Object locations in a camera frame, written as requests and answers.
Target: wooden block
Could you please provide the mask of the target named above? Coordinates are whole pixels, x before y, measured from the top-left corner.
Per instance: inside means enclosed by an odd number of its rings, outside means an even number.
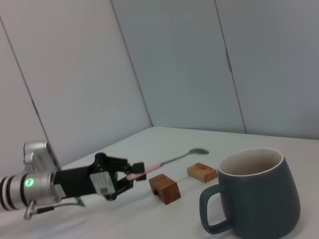
[[[175,181],[160,174],[149,180],[154,195],[159,194],[161,200],[167,205],[180,199],[180,192]]]
[[[217,178],[217,170],[207,165],[196,163],[187,168],[187,173],[189,176],[196,178],[197,180],[207,183],[214,178]]]

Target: pink spoon handle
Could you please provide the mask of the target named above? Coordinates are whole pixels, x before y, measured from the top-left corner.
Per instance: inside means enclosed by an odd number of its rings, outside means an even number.
[[[135,179],[137,179],[137,178],[139,178],[139,177],[141,177],[141,176],[143,176],[143,175],[145,175],[147,173],[150,173],[150,172],[152,172],[154,170],[159,169],[160,167],[161,167],[161,163],[153,164],[153,165],[151,165],[149,167],[146,167],[144,173],[137,173],[137,174],[131,173],[128,176],[126,176],[126,179],[127,180],[135,180]]]

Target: mug handle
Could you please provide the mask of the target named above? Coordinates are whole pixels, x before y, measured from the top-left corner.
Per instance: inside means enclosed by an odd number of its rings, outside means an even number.
[[[224,190],[225,189],[223,186],[221,186],[220,184],[217,184],[209,188],[206,188],[200,194],[200,198],[199,198],[200,220],[204,229],[210,234],[218,234],[231,229],[231,225],[227,220],[211,226],[208,224],[208,219],[207,219],[207,203],[209,198],[213,196],[214,194],[220,193],[221,191],[224,191]]]

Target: wooden arch block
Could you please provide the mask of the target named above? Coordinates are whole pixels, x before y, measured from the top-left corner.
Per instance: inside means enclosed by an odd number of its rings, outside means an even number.
[[[216,169],[201,163],[196,163],[188,167],[187,173],[189,176],[196,178],[203,183],[207,183],[218,176]]]
[[[180,192],[177,183],[164,174],[151,178],[149,183],[153,194],[159,194],[161,200],[166,205],[180,199]]]

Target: mug rim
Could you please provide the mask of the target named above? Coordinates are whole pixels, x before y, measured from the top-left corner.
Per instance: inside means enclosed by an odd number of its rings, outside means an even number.
[[[270,169],[267,169],[265,171],[262,171],[262,172],[259,172],[259,173],[254,173],[254,174],[247,174],[247,175],[235,175],[235,174],[229,174],[229,173],[225,173],[224,171],[222,171],[220,169],[220,166],[221,164],[226,161],[228,158],[232,157],[232,156],[235,156],[236,154],[239,154],[239,153],[242,153],[242,152],[246,152],[246,151],[256,151],[256,150],[260,150],[260,149],[267,149],[267,150],[272,150],[272,151],[275,151],[276,153],[278,153],[280,156],[281,156],[281,160],[278,164],[276,164],[274,167],[270,168]],[[260,147],[260,148],[248,148],[248,149],[243,149],[237,153],[233,153],[231,155],[229,155],[228,157],[224,158],[223,161],[221,161],[221,163],[219,164],[218,166],[218,171],[221,172],[222,174],[225,174],[225,175],[228,175],[228,176],[232,176],[232,177],[249,177],[249,176],[255,176],[255,175],[260,175],[260,174],[264,174],[264,173],[267,173],[269,171],[272,171],[274,170],[275,168],[277,168],[279,165],[281,165],[284,161],[285,157],[284,155],[277,149],[274,149],[274,148],[264,148],[264,147]]]

